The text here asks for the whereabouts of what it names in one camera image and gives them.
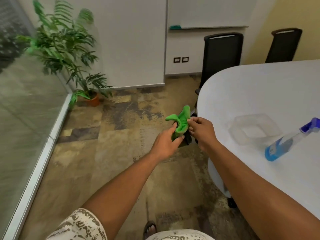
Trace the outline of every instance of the wall socket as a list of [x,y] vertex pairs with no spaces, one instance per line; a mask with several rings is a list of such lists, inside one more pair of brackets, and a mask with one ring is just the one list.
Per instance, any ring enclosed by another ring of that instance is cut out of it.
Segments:
[[189,56],[188,57],[182,57],[182,63],[185,63],[185,62],[189,62]]
[[174,57],[173,63],[180,63],[181,62],[181,57]]

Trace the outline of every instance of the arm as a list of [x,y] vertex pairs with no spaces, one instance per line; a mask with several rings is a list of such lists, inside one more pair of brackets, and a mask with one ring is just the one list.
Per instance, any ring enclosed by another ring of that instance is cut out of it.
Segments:
[[217,140],[210,121],[194,117],[188,123],[191,135],[209,155],[241,213],[261,240],[319,239],[320,220],[226,149]]
[[150,152],[102,186],[82,208],[102,223],[108,240],[113,240],[136,203],[146,180],[161,161],[170,157],[183,141],[171,141],[177,124],[160,133]]

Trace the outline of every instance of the blue spray bottle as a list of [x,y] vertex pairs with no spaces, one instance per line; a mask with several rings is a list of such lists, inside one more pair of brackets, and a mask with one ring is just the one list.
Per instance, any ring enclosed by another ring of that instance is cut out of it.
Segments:
[[291,132],[284,137],[281,137],[272,145],[268,146],[265,150],[265,156],[268,161],[274,161],[290,151],[290,149],[307,137],[312,132],[318,132],[320,130],[320,119],[313,118],[311,122],[302,126],[300,129]]

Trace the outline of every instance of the glass wall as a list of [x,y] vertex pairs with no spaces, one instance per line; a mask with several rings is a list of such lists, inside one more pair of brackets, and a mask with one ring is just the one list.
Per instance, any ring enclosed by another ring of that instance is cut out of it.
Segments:
[[67,91],[58,77],[22,55],[16,35],[29,35],[8,0],[0,0],[0,238],[4,235]]

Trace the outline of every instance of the tabletop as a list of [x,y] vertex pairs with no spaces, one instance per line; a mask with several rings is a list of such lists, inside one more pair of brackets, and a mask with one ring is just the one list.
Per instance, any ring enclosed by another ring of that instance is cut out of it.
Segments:
[[311,133],[270,162],[265,146],[238,145],[228,132],[234,118],[242,115],[268,115],[281,136],[320,118],[320,60],[241,65],[218,72],[201,88],[197,112],[213,123],[226,148],[320,219],[320,133]]

